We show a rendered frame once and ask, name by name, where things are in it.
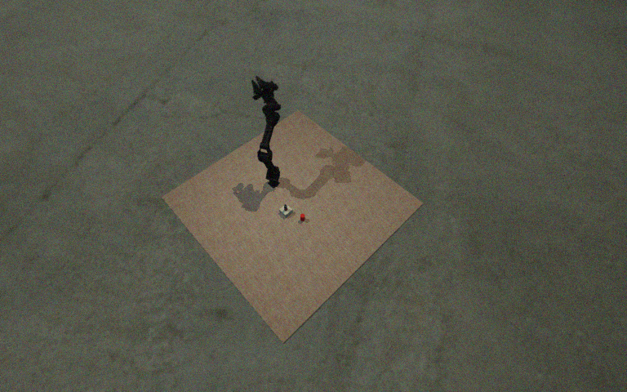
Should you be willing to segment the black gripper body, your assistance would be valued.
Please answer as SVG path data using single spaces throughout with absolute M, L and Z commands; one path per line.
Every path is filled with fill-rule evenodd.
M 274 95 L 272 95 L 269 91 L 269 89 L 274 86 L 273 81 L 266 83 L 262 88 L 262 90 L 260 89 L 254 96 L 253 99 L 257 100 L 260 97 L 263 98 L 264 103 L 268 104 L 271 100 L 274 99 Z

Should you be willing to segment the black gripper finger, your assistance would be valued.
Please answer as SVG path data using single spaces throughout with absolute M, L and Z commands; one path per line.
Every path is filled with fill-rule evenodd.
M 252 86 L 253 86 L 253 91 L 254 91 L 254 94 L 256 94 L 256 93 L 257 93 L 260 89 L 262 89 L 262 88 L 260 88 L 260 87 L 256 84 L 256 82 L 255 82 L 254 80 L 251 80 L 251 83 L 252 83 Z
M 257 76 L 256 76 L 256 81 L 258 82 L 260 88 L 262 88 L 266 83 L 268 83 L 262 80 L 261 78 L 258 78 Z

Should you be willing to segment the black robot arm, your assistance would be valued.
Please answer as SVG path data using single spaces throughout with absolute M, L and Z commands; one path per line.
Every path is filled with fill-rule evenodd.
M 272 95 L 274 95 L 273 91 L 277 89 L 278 89 L 278 85 L 275 83 L 274 86 L 272 86 L 269 89 L 269 91 Z M 280 118 L 280 115 L 274 111 L 280 110 L 280 109 L 281 109 L 281 105 L 279 105 L 275 99 L 271 100 L 268 104 L 263 106 L 262 111 L 266 117 L 265 119 L 266 127 L 265 127 L 265 133 L 263 135 L 263 139 L 260 143 L 260 149 L 266 149 L 267 153 L 260 152 L 260 149 L 257 152 L 259 161 L 263 162 L 268 169 L 266 173 L 266 180 L 269 180 L 268 184 L 272 188 L 280 184 L 278 182 L 278 179 L 280 177 L 280 171 L 279 171 L 279 168 L 274 166 L 272 163 L 273 156 L 272 156 L 272 151 L 269 147 L 269 142 L 273 133 L 273 128 L 278 123 L 278 120 Z

